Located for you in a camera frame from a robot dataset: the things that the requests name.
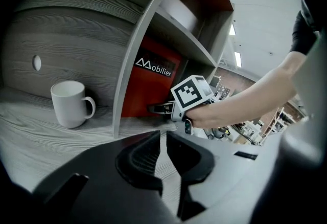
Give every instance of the round hole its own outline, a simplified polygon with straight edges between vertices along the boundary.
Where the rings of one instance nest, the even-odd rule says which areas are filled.
[[[33,69],[39,71],[41,68],[41,58],[38,55],[35,55],[32,59]]]

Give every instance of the person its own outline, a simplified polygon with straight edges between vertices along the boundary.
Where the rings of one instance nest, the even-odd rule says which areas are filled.
[[[293,44],[284,61],[247,90],[224,101],[186,112],[194,127],[215,128],[260,117],[296,95],[291,78],[301,67],[322,29],[324,2],[302,0],[293,30]]]

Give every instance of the brick wall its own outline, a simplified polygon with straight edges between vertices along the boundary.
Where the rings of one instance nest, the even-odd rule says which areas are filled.
[[[249,87],[251,87],[255,82],[247,79],[243,76],[240,76],[234,72],[230,72],[221,68],[218,68],[216,71],[216,76],[221,76],[221,84],[228,89],[230,89],[230,95],[233,94],[234,91],[241,92]],[[266,130],[269,123],[271,122],[273,116],[275,115],[277,109],[272,110],[271,112],[264,114],[261,117],[261,120],[265,123],[262,128],[262,132]],[[292,115],[294,120],[297,121],[298,112],[290,105],[285,104],[285,111]]]

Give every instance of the mug rim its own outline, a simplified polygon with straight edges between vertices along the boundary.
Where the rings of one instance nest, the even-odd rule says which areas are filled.
[[[60,96],[60,95],[55,94],[55,93],[52,91],[52,89],[53,89],[54,86],[56,86],[56,85],[58,85],[58,84],[61,84],[61,83],[65,83],[65,82],[75,82],[75,83],[78,83],[78,84],[82,85],[83,88],[82,88],[81,91],[79,91],[79,92],[77,92],[77,93],[75,93],[75,94],[73,94],[73,95],[69,95],[69,96]],[[51,89],[50,89],[50,92],[51,92],[51,94],[52,94],[53,96],[55,96],[55,97],[57,97],[57,98],[70,98],[70,97],[74,97],[74,96],[76,96],[76,95],[82,93],[84,90],[85,90],[85,86],[84,86],[83,83],[81,83],[81,82],[79,82],[79,81],[76,81],[76,80],[64,80],[64,81],[60,81],[60,82],[58,82],[58,83],[52,85],[52,87],[51,87]]]

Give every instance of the mug handle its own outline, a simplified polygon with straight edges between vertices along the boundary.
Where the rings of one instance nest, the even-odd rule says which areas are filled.
[[[82,98],[82,100],[88,100],[92,104],[92,113],[91,113],[91,115],[85,116],[86,119],[90,119],[90,118],[93,117],[94,113],[96,112],[96,103],[94,102],[93,98],[91,98],[91,97],[85,97],[85,98]]]

